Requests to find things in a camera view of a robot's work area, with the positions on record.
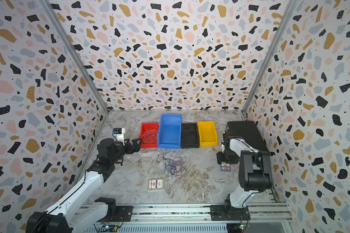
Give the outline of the blue playing card box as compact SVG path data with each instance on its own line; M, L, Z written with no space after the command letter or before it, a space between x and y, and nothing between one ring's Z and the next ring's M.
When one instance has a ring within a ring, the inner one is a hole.
M231 172L231 166L230 164L221 164L220 170L222 172Z

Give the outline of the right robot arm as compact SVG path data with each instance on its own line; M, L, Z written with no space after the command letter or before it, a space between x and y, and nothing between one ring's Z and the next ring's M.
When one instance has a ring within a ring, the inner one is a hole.
M231 130L223 133L222 150L216 154L222 170L230 165L239 166L239 184L224 201L222 213L227 219L249 219L248 202L273 184L270 155L249 145Z

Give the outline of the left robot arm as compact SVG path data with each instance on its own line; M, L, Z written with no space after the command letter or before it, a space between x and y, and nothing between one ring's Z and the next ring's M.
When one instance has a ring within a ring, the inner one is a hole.
M81 180L59 201L43 212L34 212L27 220L28 233L77 233L83 232L99 220L124 221L113 198L98 198L92 207L77 214L88 197L108 180L116 164L123 163L126 154L139 152L142 139L103 139L97 145L97 158L85 170Z

